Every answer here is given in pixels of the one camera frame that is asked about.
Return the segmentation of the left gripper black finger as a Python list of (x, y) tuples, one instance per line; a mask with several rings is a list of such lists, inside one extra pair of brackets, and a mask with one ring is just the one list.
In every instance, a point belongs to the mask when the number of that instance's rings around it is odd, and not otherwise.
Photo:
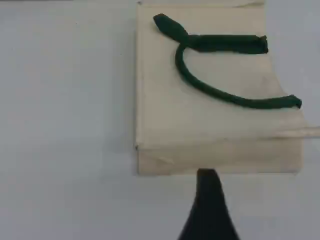
[(214, 169), (198, 169), (196, 192), (180, 240), (239, 240)]

